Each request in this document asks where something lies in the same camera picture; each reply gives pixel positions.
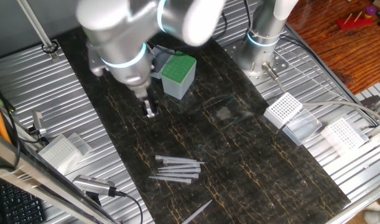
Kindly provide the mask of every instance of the black cable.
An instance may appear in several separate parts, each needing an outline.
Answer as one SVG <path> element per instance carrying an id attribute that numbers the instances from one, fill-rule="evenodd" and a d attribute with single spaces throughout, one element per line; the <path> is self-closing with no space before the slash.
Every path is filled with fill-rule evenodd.
<path id="1" fill-rule="evenodd" d="M 23 141 L 23 142 L 26 142 L 26 143 L 32 143 L 32 144 L 35 144 L 35 143 L 40 142 L 40 139 L 38 139 L 38 140 L 36 140 L 36 141 L 30 141 L 30 140 L 25 140 L 25 139 L 20 138 L 20 140 Z"/>
<path id="2" fill-rule="evenodd" d="M 17 139 L 17 151 L 16 151 L 16 162 L 14 163 L 14 168 L 16 169 L 17 166 L 18 166 L 18 163 L 20 162 L 20 156 L 21 156 L 21 149 L 20 149 L 20 138 L 18 137 L 18 131 L 17 131 L 17 127 L 16 127 L 16 122 L 14 122 L 14 118 L 13 118 L 13 115 L 11 114 L 11 111 L 9 110 L 9 108 L 7 108 L 7 113 L 9 115 L 9 118 L 10 118 L 10 122 L 11 122 L 11 126 L 13 127 L 13 130 L 14 130 L 14 134 L 16 135 L 16 139 Z"/>
<path id="3" fill-rule="evenodd" d="M 7 165 L 0 165 L 0 169 L 5 169 L 9 172 L 13 172 L 15 171 L 15 168 L 14 167 L 11 167 L 11 166 L 7 166 Z"/>
<path id="4" fill-rule="evenodd" d="M 21 156 L 20 145 L 21 145 L 21 142 L 20 142 L 20 138 L 18 137 L 18 131 L 17 131 L 16 123 L 14 122 L 13 115 L 11 114 L 11 109 L 7 106 L 6 100 L 4 100 L 4 99 L 1 99 L 1 100 L 3 101 L 3 104 L 7 110 L 7 114 L 9 115 L 10 122 L 11 122 L 11 127 L 13 128 L 13 131 L 12 131 L 13 133 L 10 135 L 10 138 L 12 139 L 12 142 L 13 142 L 13 139 L 17 140 L 16 145 L 15 145 L 15 147 L 17 147 L 17 151 L 16 151 L 16 161 L 14 163 L 14 167 L 6 166 L 6 165 L 0 165 L 0 169 L 6 169 L 9 172 L 13 172 L 17 169 L 18 163 L 20 161 L 20 156 Z"/>
<path id="5" fill-rule="evenodd" d="M 246 28 L 245 35 L 248 34 L 249 29 L 252 29 L 251 27 L 251 13 L 249 12 L 249 6 L 248 6 L 248 1 L 244 0 L 245 4 L 245 10 L 246 10 L 246 15 L 248 16 L 248 28 Z"/>
<path id="6" fill-rule="evenodd" d="M 141 222 L 140 222 L 140 224 L 142 224 L 142 209 L 141 209 L 140 203 L 139 203 L 136 199 L 134 199 L 132 196 L 128 195 L 127 193 L 123 193 L 123 192 L 120 192 L 120 191 L 116 191 L 116 192 L 115 192 L 115 195 L 117 195 L 117 196 L 121 196 L 121 197 L 127 197 L 127 198 L 130 198 L 134 203 L 137 204 L 137 206 L 138 206 L 139 209 L 140 209 L 140 216 L 141 216 Z"/>
<path id="7" fill-rule="evenodd" d="M 228 22 L 227 22 L 227 18 L 226 18 L 226 15 L 225 15 L 224 11 L 221 12 L 221 16 L 225 20 L 225 29 L 223 30 L 223 32 L 221 34 L 219 34 L 217 37 L 213 38 L 213 40 L 218 40 L 218 39 L 220 39 L 220 37 L 222 37 L 222 36 L 224 36 L 226 34 L 227 27 L 228 27 Z"/>

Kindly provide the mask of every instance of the white plastic box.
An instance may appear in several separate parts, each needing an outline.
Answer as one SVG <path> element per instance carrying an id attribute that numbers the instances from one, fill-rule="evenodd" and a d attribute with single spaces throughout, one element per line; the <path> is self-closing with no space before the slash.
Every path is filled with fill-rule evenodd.
<path id="1" fill-rule="evenodd" d="M 368 141 L 368 137 L 353 123 L 349 123 L 348 120 L 349 117 L 345 115 L 329 124 L 321 132 L 321 135 L 340 156 L 353 149 L 358 149 Z"/>
<path id="2" fill-rule="evenodd" d="M 39 155 L 65 175 L 90 151 L 91 147 L 79 135 L 73 133 L 68 139 L 62 134 L 57 136 L 39 152 Z"/>
<path id="3" fill-rule="evenodd" d="M 284 93 L 277 101 L 269 106 L 264 116 L 277 128 L 283 127 L 301 109 L 303 104 L 296 100 L 291 94 Z"/>

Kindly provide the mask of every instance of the metal bracket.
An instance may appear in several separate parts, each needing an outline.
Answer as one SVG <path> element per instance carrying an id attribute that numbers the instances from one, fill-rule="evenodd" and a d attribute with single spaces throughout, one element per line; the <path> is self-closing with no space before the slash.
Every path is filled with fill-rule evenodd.
<path id="1" fill-rule="evenodd" d="M 226 47 L 224 47 L 224 50 L 228 53 L 228 55 L 231 58 L 234 58 L 237 52 L 237 46 L 239 46 L 240 44 L 241 40 L 233 44 L 227 45 Z M 276 74 L 280 75 L 288 69 L 289 64 L 274 52 L 274 61 L 270 63 L 270 66 L 272 67 L 273 71 L 276 72 Z M 271 79 L 267 72 L 262 71 L 262 68 L 259 69 L 259 72 L 257 72 L 257 70 L 254 70 L 252 72 L 250 70 L 243 70 L 243 72 L 250 79 L 253 85 L 257 85 L 261 82 Z"/>

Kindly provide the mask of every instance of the metal grating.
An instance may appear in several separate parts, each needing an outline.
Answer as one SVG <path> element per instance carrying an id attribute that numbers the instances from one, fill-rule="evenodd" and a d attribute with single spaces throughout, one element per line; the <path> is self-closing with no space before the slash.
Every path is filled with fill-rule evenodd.
<path id="1" fill-rule="evenodd" d="M 128 171 L 108 137 L 95 109 L 80 85 L 61 49 L 53 62 L 40 46 L 0 59 L 0 89 L 16 107 L 15 117 L 26 127 L 32 126 L 32 110 L 43 113 L 49 140 L 63 134 L 77 133 L 92 151 L 67 175 L 113 181 L 116 187 L 136 198 L 144 212 L 143 223 L 154 223 Z M 100 197 L 103 208 L 115 219 L 140 223 L 137 205 L 129 198 Z M 44 203 L 47 223 L 76 223 L 78 220 Z"/>

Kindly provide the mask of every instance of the gray cable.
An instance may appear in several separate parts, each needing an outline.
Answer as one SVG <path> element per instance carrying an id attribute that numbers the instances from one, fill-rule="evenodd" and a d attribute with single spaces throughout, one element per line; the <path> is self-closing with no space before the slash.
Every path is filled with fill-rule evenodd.
<path id="1" fill-rule="evenodd" d="M 304 106 L 325 106 L 325 105 L 348 105 L 348 106 L 352 106 L 352 107 L 355 107 L 355 108 L 359 108 L 367 113 L 370 113 L 372 114 L 373 116 L 375 116 L 376 119 L 380 120 L 380 115 L 369 109 L 369 108 L 366 108 L 365 106 L 361 106 L 361 105 L 358 105 L 356 103 L 352 103 L 352 102 L 347 102 L 347 101 L 327 101 L 327 102 L 318 102 L 318 103 L 302 103 Z"/>
<path id="2" fill-rule="evenodd" d="M 287 92 L 279 79 L 276 79 L 276 83 L 283 93 Z"/>

